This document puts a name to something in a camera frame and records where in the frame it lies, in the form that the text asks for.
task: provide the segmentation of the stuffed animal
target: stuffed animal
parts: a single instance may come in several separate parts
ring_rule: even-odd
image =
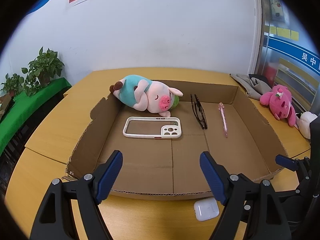
[[[264,93],[260,97],[260,103],[269,106],[277,120],[287,118],[290,126],[296,123],[296,113],[291,104],[292,96],[287,87],[276,85],[271,92]]]
[[[122,103],[138,111],[159,113],[170,117],[169,109],[177,106],[183,94],[159,81],[151,81],[138,75],[129,75],[110,86],[110,92]]]
[[[310,123],[316,119],[318,116],[311,112],[304,112],[301,114],[300,118],[296,117],[296,122],[299,127],[300,133],[304,138],[310,139]]]

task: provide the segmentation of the yellow table surface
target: yellow table surface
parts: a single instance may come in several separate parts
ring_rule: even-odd
[[[66,163],[79,137],[91,121],[89,112],[109,86],[129,74],[150,79],[176,79],[237,85],[228,74],[191,69],[132,68],[97,71],[88,75],[66,93],[66,97],[49,113],[26,144],[12,174],[5,203],[13,217],[29,235],[34,217],[52,179],[65,174]],[[253,100],[270,122],[289,156],[310,154],[309,143],[295,128],[276,121],[267,108]],[[271,180],[275,190],[297,186],[294,172],[283,170]],[[199,222],[193,210],[194,200],[145,201],[109,196],[100,205],[106,225],[117,239],[208,239],[219,217]],[[73,201],[76,226],[81,239],[87,239],[76,201]],[[240,223],[235,239],[242,239],[245,224]]]
[[[229,74],[193,69],[126,68],[95,71],[66,92],[66,97],[32,134],[26,148],[61,163],[68,163],[79,138],[91,121],[90,110],[102,97],[108,96],[110,85],[132,73],[153,80],[176,79],[238,85]],[[277,133],[289,157],[310,149],[310,144],[296,128],[289,127],[286,120],[277,121],[268,108],[261,106],[257,100],[252,101]]]

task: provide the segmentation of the eyeglasses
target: eyeglasses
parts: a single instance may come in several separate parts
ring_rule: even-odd
[[[204,110],[201,106],[199,98],[196,96],[196,94],[194,96],[195,96],[195,101],[192,100],[192,95],[190,94],[192,111],[195,114],[195,117],[198,120],[201,128],[207,129],[208,125],[207,125],[207,120],[205,118]]]

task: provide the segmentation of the metal screw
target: metal screw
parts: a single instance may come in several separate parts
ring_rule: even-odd
[[[265,185],[265,186],[269,186],[269,185],[270,185],[270,181],[267,180],[267,179],[264,179],[264,180],[262,181],[262,184]]]
[[[57,185],[59,182],[60,182],[60,179],[54,179],[54,180],[52,181],[52,184],[53,184],[53,185]]]
[[[232,181],[237,181],[237,180],[239,179],[239,177],[238,177],[236,174],[231,174],[231,175],[230,175],[230,179],[231,179]]]
[[[86,174],[83,178],[85,179],[85,180],[90,180],[90,179],[92,179],[92,174],[90,174],[90,173],[88,173],[88,174]]]

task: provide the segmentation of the pig snout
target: pig snout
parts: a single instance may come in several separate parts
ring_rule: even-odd
[[[161,111],[168,110],[170,103],[171,103],[171,98],[169,96],[162,96],[159,101],[159,107]]]

